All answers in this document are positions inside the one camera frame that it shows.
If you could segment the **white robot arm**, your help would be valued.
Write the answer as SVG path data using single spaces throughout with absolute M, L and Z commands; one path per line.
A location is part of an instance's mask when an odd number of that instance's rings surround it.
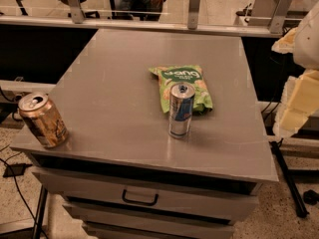
M 304 68 L 319 69 L 319 2 L 297 27 L 293 59 L 296 64 Z

